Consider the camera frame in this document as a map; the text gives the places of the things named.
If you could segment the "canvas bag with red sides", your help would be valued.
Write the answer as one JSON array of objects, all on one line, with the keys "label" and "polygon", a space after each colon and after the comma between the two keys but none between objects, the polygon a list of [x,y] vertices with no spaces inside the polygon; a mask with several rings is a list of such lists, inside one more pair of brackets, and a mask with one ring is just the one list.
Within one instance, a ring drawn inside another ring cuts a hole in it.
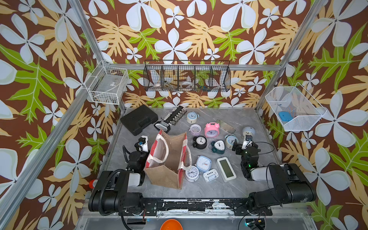
[{"label": "canvas bag with red sides", "polygon": [[170,136],[159,131],[144,168],[150,182],[156,186],[181,190],[185,173],[191,166],[187,134]]}]

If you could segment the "white rectangular digital clock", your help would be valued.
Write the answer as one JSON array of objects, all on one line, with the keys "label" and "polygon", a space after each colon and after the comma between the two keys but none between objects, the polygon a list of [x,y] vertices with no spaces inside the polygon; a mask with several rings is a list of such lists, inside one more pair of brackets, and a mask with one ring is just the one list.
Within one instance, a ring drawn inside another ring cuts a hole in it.
[{"label": "white rectangular digital clock", "polygon": [[237,175],[227,157],[218,158],[216,164],[225,183],[237,178]]}]

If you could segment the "pink twin-bell alarm clock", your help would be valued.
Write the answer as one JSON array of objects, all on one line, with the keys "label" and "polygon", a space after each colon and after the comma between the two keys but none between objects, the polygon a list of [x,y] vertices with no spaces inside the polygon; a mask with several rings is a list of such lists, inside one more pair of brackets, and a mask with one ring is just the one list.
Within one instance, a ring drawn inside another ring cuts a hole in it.
[{"label": "pink twin-bell alarm clock", "polygon": [[204,129],[206,138],[217,137],[219,135],[219,128],[220,128],[219,123],[215,123],[215,122],[207,123]]}]

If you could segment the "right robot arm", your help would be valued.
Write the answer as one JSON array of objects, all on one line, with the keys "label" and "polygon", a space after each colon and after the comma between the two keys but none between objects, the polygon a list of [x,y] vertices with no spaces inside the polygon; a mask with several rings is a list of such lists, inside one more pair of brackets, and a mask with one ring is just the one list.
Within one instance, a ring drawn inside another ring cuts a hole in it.
[{"label": "right robot arm", "polygon": [[249,194],[246,209],[258,214],[275,205],[306,203],[315,201],[316,189],[294,163],[269,163],[260,167],[258,145],[246,138],[242,144],[235,140],[232,151],[241,156],[241,171],[249,181],[265,181],[267,189]]}]

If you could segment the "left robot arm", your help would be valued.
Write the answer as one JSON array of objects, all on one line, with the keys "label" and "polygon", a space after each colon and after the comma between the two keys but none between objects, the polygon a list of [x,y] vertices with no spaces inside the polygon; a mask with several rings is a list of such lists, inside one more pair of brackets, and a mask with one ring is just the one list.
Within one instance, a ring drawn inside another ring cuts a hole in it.
[{"label": "left robot arm", "polygon": [[149,155],[148,137],[141,136],[135,143],[136,151],[130,152],[123,146],[126,162],[125,169],[102,171],[94,183],[88,201],[91,212],[99,212],[102,216],[113,213],[120,215],[141,215],[144,212],[142,193],[129,193],[129,187],[143,185],[145,180],[145,164]]}]

